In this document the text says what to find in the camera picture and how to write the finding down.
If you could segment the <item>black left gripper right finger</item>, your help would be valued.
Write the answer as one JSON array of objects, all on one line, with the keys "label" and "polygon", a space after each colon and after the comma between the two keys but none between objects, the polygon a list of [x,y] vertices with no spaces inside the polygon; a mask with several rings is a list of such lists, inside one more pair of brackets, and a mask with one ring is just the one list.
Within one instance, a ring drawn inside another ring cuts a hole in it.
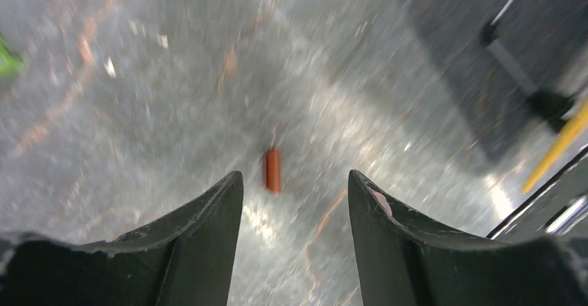
[{"label": "black left gripper right finger", "polygon": [[586,305],[587,238],[508,244],[457,230],[348,179],[349,217],[365,305]]}]

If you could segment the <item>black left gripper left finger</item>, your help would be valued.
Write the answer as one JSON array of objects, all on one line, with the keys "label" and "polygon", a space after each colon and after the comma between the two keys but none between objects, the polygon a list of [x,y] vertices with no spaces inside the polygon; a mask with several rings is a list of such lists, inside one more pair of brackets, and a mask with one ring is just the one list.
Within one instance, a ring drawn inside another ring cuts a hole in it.
[{"label": "black left gripper left finger", "polygon": [[1,304],[226,305],[242,209],[243,176],[233,171],[113,241],[4,232]]}]

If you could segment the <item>red marker cap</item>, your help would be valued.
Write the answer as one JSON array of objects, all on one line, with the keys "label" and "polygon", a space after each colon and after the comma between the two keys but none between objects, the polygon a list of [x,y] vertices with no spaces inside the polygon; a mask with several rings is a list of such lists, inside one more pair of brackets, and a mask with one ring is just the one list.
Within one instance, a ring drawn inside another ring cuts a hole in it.
[{"label": "red marker cap", "polygon": [[265,186],[273,194],[279,194],[282,191],[281,156],[277,148],[270,148],[266,151]]}]

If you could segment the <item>yellow framed whiteboard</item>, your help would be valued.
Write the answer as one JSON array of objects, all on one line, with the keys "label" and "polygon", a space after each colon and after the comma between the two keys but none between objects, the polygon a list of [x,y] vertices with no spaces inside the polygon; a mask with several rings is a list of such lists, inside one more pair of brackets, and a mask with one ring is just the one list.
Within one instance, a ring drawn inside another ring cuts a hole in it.
[{"label": "yellow framed whiteboard", "polygon": [[553,164],[560,158],[561,155],[576,141],[587,129],[587,99],[585,99],[576,114],[567,121],[560,134],[557,136],[553,145],[546,152],[539,164],[530,174],[527,181],[524,183],[521,191],[523,193],[529,192],[541,179],[541,177],[548,172]]}]

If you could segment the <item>green monster toy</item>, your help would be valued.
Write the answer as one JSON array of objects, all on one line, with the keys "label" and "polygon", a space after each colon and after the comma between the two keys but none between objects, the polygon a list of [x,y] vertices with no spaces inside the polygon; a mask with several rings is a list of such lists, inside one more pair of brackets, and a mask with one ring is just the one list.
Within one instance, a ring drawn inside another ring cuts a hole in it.
[{"label": "green monster toy", "polygon": [[1,77],[9,77],[17,74],[24,66],[23,60],[7,47],[6,41],[1,36]]}]

